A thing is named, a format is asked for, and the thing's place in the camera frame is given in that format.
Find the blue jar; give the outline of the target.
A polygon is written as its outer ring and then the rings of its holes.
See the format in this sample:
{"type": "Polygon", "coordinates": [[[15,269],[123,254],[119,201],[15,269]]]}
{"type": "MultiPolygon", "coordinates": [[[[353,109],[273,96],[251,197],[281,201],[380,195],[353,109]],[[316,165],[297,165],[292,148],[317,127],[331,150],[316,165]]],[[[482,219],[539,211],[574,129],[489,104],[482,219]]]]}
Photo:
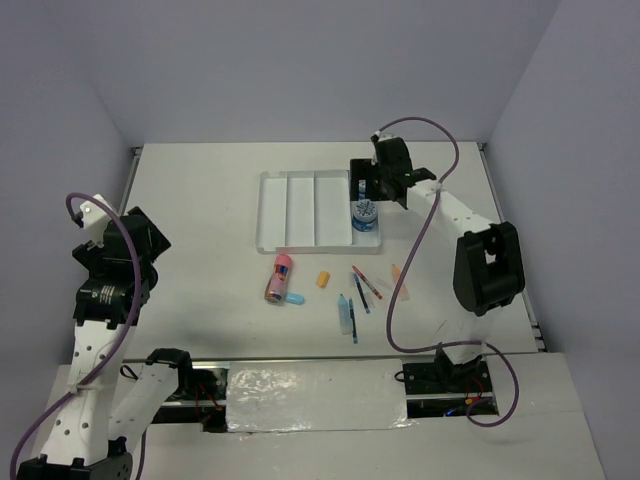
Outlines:
{"type": "Polygon", "coordinates": [[[352,227],[359,232],[373,231],[378,222],[378,208],[374,201],[360,199],[352,203],[352,227]]]}
{"type": "Polygon", "coordinates": [[[363,200],[367,198],[367,194],[366,194],[366,181],[365,180],[359,180],[358,181],[358,188],[357,188],[357,199],[358,200],[363,200]]]}

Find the orange highlighter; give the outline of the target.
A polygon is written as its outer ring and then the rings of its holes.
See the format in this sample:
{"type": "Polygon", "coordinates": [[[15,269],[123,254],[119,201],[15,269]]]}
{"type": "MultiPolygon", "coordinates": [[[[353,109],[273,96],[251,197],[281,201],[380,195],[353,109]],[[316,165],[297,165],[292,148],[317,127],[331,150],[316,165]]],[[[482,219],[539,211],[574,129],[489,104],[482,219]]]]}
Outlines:
{"type": "MultiPolygon", "coordinates": [[[[401,273],[402,273],[401,268],[399,268],[395,264],[391,265],[391,277],[394,285],[398,284],[401,273]]],[[[409,299],[409,293],[404,283],[402,283],[399,287],[398,299],[400,301],[407,301],[409,299]]]]}

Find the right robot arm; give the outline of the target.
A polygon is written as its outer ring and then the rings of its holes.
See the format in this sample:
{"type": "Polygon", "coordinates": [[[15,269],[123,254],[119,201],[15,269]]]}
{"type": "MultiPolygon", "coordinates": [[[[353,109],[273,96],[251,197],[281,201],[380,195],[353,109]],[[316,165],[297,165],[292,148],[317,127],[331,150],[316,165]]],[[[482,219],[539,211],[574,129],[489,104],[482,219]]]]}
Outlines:
{"type": "Polygon", "coordinates": [[[394,202],[424,219],[392,291],[385,333],[393,335],[392,321],[404,278],[428,230],[435,228],[454,246],[451,288],[469,317],[461,339],[426,350],[435,355],[435,382],[446,391],[457,391],[480,375],[489,313],[509,306],[525,288],[517,229],[510,222],[496,223],[474,212],[445,189],[445,175],[414,167],[402,138],[377,132],[371,142],[371,158],[350,162],[352,199],[394,202]]]}

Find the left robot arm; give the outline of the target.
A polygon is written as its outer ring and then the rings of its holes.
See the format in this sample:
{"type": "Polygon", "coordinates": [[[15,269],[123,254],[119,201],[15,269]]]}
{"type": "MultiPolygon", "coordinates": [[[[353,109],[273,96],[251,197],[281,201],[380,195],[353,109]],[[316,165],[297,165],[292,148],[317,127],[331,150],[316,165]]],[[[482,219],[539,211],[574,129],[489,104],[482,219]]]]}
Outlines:
{"type": "Polygon", "coordinates": [[[24,446],[45,420],[55,419],[35,458],[21,461],[14,450],[12,479],[131,478],[139,467],[133,452],[162,404],[189,396],[196,385],[188,352],[158,348],[130,392],[113,402],[130,336],[158,282],[154,263],[170,243],[138,207],[119,215],[99,194],[66,198],[75,199],[80,206],[67,210],[89,240],[72,256],[88,278],[76,293],[68,386],[19,440],[24,446]]]}

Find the pink tube of markers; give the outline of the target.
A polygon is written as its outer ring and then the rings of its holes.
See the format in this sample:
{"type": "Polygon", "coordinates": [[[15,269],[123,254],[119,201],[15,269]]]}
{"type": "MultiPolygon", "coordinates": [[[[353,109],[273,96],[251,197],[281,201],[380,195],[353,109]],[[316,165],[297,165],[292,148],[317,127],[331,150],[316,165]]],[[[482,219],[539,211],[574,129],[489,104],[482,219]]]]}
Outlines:
{"type": "Polygon", "coordinates": [[[276,257],[264,293],[264,298],[268,303],[280,304],[285,300],[288,277],[292,266],[293,260],[289,255],[279,254],[276,257]]]}

